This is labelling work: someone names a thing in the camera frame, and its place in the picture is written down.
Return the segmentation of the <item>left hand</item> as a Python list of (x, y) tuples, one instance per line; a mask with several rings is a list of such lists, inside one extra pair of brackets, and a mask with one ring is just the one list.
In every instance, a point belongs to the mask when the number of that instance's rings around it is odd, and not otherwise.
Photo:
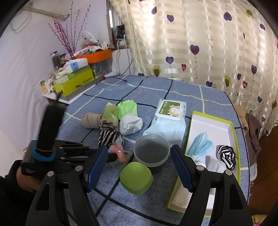
[(41, 185), (40, 180), (38, 180), (34, 177), (31, 177), (31, 176), (23, 175), (21, 167), (19, 167), (17, 170), (16, 179), (17, 179), (17, 183), (18, 183), (19, 187), (22, 188), (23, 190), (29, 191), (29, 192), (38, 191), (38, 189)]

